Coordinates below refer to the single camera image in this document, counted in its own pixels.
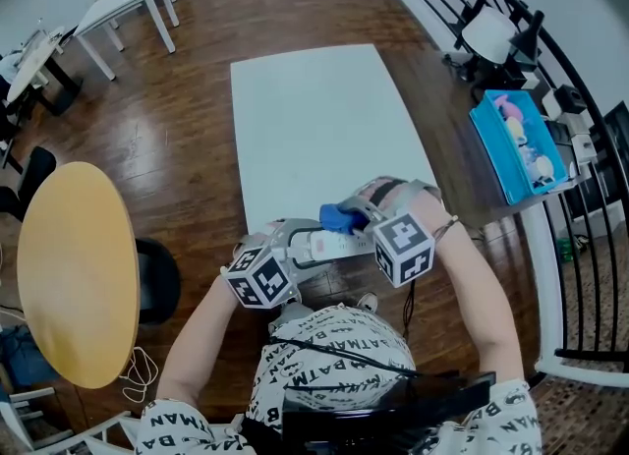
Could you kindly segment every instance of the white board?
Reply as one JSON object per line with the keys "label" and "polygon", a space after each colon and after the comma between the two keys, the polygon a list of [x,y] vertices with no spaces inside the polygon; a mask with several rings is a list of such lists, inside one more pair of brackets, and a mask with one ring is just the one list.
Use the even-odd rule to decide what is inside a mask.
{"label": "white board", "polygon": [[231,66],[238,165],[250,233],[318,219],[381,175],[434,175],[415,126],[370,44],[296,51]]}

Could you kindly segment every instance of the round yellow table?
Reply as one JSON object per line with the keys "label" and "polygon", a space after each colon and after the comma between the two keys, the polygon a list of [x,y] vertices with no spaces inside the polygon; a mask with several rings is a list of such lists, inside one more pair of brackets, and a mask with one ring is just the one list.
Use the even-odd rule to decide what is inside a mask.
{"label": "round yellow table", "polygon": [[64,165],[37,190],[18,286],[30,332],[59,374],[99,388],[122,373],[138,331],[138,252],[120,194],[93,165]]}

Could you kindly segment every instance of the plastic container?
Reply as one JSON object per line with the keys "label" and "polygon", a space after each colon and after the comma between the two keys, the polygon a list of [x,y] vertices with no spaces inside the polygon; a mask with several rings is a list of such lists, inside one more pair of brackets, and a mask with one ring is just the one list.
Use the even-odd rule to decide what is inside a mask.
{"label": "plastic container", "polygon": [[[550,158],[554,169],[554,181],[542,186],[536,186],[531,182],[518,145],[507,130],[502,113],[493,103],[501,95],[508,95],[508,101],[522,111],[524,115],[522,126],[527,137],[527,146],[534,149],[538,155]],[[526,91],[487,90],[481,103],[470,111],[470,117],[483,140],[509,204],[513,205],[534,195],[542,195],[567,181],[568,173],[557,146],[543,123],[540,111]]]}

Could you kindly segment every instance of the lamp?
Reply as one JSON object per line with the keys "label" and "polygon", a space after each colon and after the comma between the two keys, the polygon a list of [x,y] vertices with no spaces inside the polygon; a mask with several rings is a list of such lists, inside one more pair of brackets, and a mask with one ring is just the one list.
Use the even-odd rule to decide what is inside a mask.
{"label": "lamp", "polygon": [[538,66],[538,36],[542,22],[543,13],[536,11],[527,29],[514,35],[509,41],[515,49],[513,58],[522,71],[534,71]]}
{"label": "lamp", "polygon": [[475,54],[464,66],[466,73],[462,74],[461,78],[468,82],[474,80],[480,58],[496,65],[504,64],[511,49],[509,39],[515,32],[515,25],[505,15],[484,6],[461,32],[461,36]]}

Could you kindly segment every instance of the tabletop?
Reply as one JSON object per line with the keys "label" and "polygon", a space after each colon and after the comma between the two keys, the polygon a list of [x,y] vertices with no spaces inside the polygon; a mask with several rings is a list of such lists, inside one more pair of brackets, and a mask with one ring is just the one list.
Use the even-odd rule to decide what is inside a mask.
{"label": "tabletop", "polygon": [[20,233],[18,288],[59,374],[85,388],[121,374],[138,331],[138,255],[122,198],[98,168],[63,165],[37,190]]}
{"label": "tabletop", "polygon": [[51,32],[51,35],[54,34],[52,39],[44,37],[39,42],[38,46],[29,55],[27,55],[27,58],[20,66],[20,70],[18,71],[16,78],[11,83],[11,88],[9,88],[9,93],[7,93],[7,102],[13,102],[27,88],[35,77],[35,74],[41,70],[43,65],[55,51],[55,48],[61,40],[63,31],[63,28],[57,28]]}
{"label": "tabletop", "polygon": [[106,22],[120,12],[125,11],[132,4],[140,1],[142,0],[97,0],[79,22],[75,35],[84,33]]}
{"label": "tabletop", "polygon": [[434,184],[423,142],[373,45],[237,62],[231,81],[250,233],[279,218],[318,219],[323,203],[378,176]]}
{"label": "tabletop", "polygon": [[547,199],[509,205],[474,124],[470,84],[426,50],[380,50],[426,147],[448,210],[474,228],[516,214]]}

